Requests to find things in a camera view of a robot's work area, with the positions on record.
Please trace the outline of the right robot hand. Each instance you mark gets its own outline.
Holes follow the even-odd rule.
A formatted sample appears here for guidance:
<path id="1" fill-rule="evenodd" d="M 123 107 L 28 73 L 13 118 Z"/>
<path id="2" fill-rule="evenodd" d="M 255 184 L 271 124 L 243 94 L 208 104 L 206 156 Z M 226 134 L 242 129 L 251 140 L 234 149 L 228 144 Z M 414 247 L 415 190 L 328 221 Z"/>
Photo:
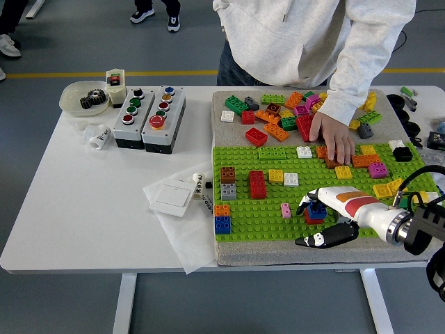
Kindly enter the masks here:
<path id="1" fill-rule="evenodd" d="M 331 248 L 358 237 L 361 227 L 372 228 L 381 240 L 397 244 L 396 228 L 409 217 L 404 209 L 388 205 L 351 186 L 330 186 L 310 191 L 301 200 L 297 213 L 303 213 L 310 204 L 324 204 L 350 219 L 337 223 L 316 234 L 295 240 L 295 244 L 310 248 Z"/>

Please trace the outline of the person's left hand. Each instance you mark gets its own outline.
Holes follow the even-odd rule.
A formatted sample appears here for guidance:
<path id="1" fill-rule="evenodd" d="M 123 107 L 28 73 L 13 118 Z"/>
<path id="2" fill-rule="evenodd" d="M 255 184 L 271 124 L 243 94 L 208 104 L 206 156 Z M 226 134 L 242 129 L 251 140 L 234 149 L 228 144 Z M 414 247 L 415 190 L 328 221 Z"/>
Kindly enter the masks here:
<path id="1" fill-rule="evenodd" d="M 309 140 L 317 140 L 320 134 L 325 141 L 328 159 L 349 165 L 351 157 L 355 154 L 355 142 L 350 135 L 348 125 L 319 111 L 313 117 Z"/>

